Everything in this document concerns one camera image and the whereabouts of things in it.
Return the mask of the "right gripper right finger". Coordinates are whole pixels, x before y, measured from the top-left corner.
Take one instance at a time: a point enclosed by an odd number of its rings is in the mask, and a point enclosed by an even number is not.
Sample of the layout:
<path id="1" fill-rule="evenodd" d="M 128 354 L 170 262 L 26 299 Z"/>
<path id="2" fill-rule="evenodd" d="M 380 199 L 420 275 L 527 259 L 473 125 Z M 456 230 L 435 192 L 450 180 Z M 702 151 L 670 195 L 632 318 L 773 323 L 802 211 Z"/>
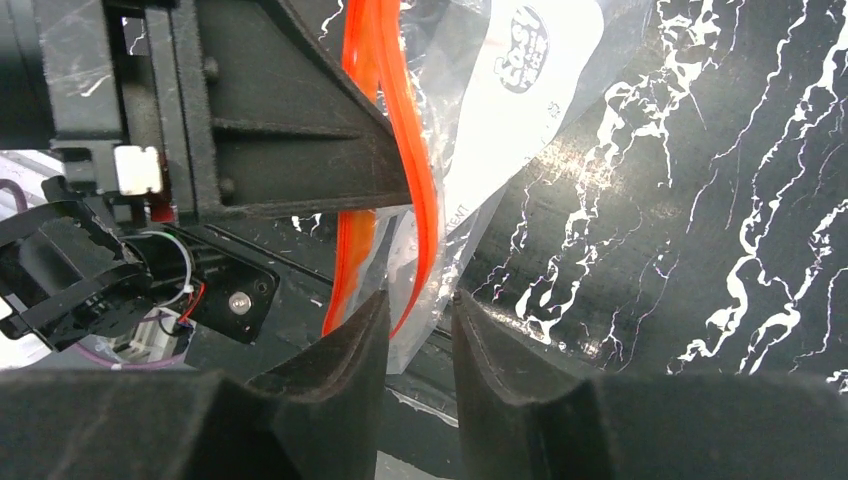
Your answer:
<path id="1" fill-rule="evenodd" d="M 847 402 L 791 375 L 574 376 L 454 294 L 472 479 L 843 479 Z"/>

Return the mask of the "clear zip bag orange zipper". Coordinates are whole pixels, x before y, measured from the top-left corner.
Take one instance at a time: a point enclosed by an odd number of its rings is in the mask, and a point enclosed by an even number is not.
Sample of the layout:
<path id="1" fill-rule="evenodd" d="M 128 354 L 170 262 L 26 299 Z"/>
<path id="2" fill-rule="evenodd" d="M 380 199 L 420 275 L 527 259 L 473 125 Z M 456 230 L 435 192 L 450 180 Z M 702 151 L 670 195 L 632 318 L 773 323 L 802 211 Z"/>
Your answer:
<path id="1" fill-rule="evenodd" d="M 435 329 L 505 185 L 611 85 L 648 1 L 348 1 L 342 65 L 400 138 L 408 207 L 344 212 L 323 329 L 386 289 L 389 374 Z"/>

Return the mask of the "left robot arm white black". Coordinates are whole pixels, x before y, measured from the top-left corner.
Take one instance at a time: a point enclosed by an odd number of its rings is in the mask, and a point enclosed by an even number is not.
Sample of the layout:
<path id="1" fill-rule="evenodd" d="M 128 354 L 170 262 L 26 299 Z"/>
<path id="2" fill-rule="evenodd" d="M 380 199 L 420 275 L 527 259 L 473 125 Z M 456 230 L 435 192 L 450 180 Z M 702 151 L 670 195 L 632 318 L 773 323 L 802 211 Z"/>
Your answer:
<path id="1" fill-rule="evenodd" d="M 200 286 L 194 225 L 407 205 L 388 120 L 306 1 L 5 1 L 1 146 L 63 164 L 1 224 L 1 330 L 62 351 Z M 176 268 L 186 265 L 185 273 Z"/>

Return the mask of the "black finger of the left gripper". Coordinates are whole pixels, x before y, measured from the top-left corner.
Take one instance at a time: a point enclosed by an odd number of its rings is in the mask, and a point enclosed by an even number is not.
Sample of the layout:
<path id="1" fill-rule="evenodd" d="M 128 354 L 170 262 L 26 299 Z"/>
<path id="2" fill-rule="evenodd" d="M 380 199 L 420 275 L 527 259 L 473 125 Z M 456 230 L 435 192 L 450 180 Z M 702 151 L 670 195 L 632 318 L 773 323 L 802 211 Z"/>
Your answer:
<path id="1" fill-rule="evenodd" d="M 197 1 L 192 27 L 199 218 L 410 203 L 387 119 L 291 2 Z"/>

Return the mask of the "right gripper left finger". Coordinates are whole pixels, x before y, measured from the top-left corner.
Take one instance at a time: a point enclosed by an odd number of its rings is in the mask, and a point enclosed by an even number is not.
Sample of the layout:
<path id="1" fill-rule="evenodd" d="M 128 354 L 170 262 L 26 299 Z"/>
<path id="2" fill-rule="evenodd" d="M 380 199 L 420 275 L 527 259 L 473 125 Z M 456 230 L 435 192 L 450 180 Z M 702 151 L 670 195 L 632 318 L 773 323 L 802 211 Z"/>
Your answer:
<path id="1" fill-rule="evenodd" d="M 1 377 L 5 479 L 371 479 L 389 298 L 240 383 L 218 372 Z"/>

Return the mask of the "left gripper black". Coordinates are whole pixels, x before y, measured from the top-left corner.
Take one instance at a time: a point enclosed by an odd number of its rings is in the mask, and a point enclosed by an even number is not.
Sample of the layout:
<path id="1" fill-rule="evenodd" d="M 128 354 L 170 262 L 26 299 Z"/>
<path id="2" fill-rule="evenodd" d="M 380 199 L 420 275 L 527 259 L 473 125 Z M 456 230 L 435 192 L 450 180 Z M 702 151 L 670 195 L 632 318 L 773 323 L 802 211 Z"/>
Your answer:
<path id="1" fill-rule="evenodd" d="M 5 1 L 1 146 L 46 150 L 50 202 L 118 222 L 199 218 L 194 1 Z"/>

